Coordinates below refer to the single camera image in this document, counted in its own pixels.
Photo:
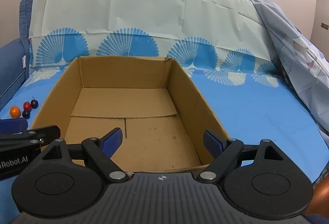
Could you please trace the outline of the dark cherry stemless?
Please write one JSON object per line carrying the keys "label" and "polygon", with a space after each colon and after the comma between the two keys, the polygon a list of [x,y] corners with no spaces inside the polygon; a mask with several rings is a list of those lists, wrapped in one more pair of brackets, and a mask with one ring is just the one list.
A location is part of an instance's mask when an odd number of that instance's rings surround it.
{"label": "dark cherry stemless", "polygon": [[22,112],[22,117],[25,119],[29,119],[30,118],[30,111],[29,110],[24,110]]}

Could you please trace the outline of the wall switch plate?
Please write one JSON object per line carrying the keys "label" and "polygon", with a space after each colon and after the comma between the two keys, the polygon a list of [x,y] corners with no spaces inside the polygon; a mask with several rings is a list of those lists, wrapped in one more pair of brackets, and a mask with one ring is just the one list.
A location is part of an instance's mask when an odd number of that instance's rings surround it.
{"label": "wall switch plate", "polygon": [[326,29],[326,30],[329,30],[329,25],[328,24],[321,23],[321,27]]}

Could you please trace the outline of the orange mandarin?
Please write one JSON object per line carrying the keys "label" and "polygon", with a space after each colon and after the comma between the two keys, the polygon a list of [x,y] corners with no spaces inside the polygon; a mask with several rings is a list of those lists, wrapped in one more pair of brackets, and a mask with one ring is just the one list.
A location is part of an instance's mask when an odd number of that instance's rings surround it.
{"label": "orange mandarin", "polygon": [[17,106],[13,106],[9,110],[9,114],[12,118],[20,118],[21,116],[21,110]]}

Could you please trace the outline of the dark cherry with stem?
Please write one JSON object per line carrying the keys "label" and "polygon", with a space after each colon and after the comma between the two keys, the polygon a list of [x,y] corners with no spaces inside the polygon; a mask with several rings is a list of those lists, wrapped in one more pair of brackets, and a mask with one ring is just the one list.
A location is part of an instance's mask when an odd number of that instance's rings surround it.
{"label": "dark cherry with stem", "polygon": [[32,97],[30,104],[32,109],[38,108],[38,100],[36,100],[34,97]]}

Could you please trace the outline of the pale floral bedsheet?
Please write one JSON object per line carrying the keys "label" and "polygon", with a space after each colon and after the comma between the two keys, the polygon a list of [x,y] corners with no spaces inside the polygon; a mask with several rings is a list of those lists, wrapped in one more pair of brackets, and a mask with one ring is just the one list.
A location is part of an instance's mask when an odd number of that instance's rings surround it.
{"label": "pale floral bedsheet", "polygon": [[323,140],[328,143],[328,61],[276,3],[249,1],[268,30],[286,77],[316,120]]}

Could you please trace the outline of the red cherry tomato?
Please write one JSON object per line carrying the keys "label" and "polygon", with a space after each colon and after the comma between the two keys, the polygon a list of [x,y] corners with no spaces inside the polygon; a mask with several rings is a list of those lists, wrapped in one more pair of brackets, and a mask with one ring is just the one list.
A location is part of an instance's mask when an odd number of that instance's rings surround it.
{"label": "red cherry tomato", "polygon": [[30,112],[32,110],[30,102],[25,102],[23,104],[23,110]]}

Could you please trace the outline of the blue fan-pattern sofa cover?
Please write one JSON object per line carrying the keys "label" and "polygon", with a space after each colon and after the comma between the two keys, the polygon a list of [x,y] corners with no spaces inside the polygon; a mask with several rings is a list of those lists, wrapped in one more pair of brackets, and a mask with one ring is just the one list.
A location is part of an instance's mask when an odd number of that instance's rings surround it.
{"label": "blue fan-pattern sofa cover", "polygon": [[328,61],[266,0],[21,0],[1,223],[327,223]]}

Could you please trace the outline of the brown cardboard box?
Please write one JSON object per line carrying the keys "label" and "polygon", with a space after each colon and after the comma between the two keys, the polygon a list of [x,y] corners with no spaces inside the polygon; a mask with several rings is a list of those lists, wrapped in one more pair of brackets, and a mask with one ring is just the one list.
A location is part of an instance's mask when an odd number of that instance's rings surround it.
{"label": "brown cardboard box", "polygon": [[178,172],[212,162],[206,130],[228,133],[183,68],[171,58],[81,57],[69,65],[32,127],[57,125],[66,143],[118,127],[113,161],[127,172]]}

